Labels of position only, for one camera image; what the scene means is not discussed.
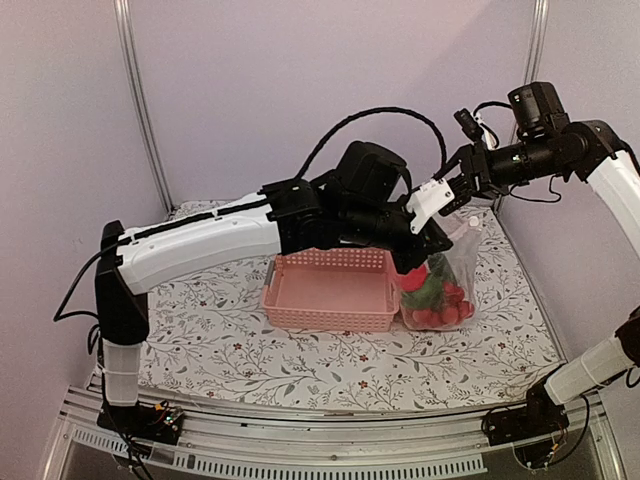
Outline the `orange red pepper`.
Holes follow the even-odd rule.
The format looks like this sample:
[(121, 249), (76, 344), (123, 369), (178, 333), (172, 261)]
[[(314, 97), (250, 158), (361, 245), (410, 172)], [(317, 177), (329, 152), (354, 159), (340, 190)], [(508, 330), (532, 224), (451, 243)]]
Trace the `orange red pepper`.
[(407, 274), (398, 275), (398, 284), (402, 291), (413, 293), (420, 290), (429, 276), (429, 270), (425, 264), (412, 269)]

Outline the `green avocado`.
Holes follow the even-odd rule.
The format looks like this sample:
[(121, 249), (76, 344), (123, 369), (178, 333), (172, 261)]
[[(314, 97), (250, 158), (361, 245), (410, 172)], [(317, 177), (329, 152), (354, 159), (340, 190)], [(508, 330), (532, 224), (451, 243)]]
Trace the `green avocado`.
[(401, 304), (413, 310), (432, 309), (438, 311), (446, 296), (458, 286), (450, 262), (444, 254), (431, 255), (425, 263), (429, 276), (423, 287), (413, 293), (402, 291)]

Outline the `clear zip top bag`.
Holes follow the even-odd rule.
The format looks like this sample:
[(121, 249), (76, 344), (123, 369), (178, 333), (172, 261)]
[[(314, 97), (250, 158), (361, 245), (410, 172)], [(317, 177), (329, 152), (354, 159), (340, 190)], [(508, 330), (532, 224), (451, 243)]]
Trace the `clear zip top bag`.
[(399, 316), (412, 331), (455, 331), (475, 315), (475, 272), (483, 222), (477, 214), (451, 214), (439, 220), (452, 240), (407, 274), (397, 273)]

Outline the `red lychee bunch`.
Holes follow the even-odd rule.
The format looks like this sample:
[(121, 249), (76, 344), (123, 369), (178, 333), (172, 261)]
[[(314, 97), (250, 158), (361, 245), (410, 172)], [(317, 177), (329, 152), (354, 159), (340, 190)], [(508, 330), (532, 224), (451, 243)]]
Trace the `red lychee bunch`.
[(412, 330), (451, 331), (458, 329), (475, 314), (475, 306), (467, 299), (465, 290), (453, 283), (444, 282), (429, 287), (427, 297), (422, 304), (407, 301), (409, 294), (401, 303), (405, 325)]

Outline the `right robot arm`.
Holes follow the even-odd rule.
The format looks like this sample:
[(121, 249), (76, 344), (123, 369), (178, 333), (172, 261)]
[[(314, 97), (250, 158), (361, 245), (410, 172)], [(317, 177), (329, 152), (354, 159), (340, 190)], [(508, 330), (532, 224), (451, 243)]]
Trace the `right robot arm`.
[[(541, 178), (576, 176), (609, 210), (633, 249), (639, 247), (639, 165), (631, 147), (603, 121), (536, 127), (519, 142), (490, 150), (481, 143), (458, 149), (444, 167), (459, 168), (448, 180), (446, 216), (474, 197), (507, 195)], [(569, 425), (565, 406), (604, 388), (639, 364), (639, 313), (608, 338), (532, 385), (518, 408), (490, 411), (483, 431), (493, 445), (550, 434)]]

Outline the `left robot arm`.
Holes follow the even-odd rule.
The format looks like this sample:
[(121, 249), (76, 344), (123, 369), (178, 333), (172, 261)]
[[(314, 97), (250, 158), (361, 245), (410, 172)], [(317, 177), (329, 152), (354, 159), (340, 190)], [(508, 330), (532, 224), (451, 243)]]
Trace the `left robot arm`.
[(396, 202), (331, 179), (286, 180), (172, 222), (130, 229), (118, 221), (107, 224), (94, 289), (111, 419), (128, 434), (141, 433), (149, 423), (137, 402), (151, 289), (227, 262), (309, 249), (383, 249), (396, 270), (406, 273), (428, 255), (451, 248), (433, 217), (453, 200), (444, 180), (414, 187)]

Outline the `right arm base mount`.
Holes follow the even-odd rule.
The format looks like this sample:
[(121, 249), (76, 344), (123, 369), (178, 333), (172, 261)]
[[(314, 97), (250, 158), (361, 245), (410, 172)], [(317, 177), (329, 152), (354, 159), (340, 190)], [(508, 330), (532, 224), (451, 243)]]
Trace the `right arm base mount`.
[(547, 413), (531, 408), (491, 409), (481, 420), (481, 431), (490, 446), (503, 445), (559, 432), (569, 426), (563, 407), (553, 406)]

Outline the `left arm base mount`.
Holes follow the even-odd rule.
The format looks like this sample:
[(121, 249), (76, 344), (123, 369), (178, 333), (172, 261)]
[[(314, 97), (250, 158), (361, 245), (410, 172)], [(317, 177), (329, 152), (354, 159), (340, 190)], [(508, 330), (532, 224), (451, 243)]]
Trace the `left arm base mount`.
[(97, 425), (122, 436), (175, 446), (184, 420), (184, 410), (169, 406), (166, 401), (155, 406), (137, 403), (129, 407), (116, 407), (104, 402)]

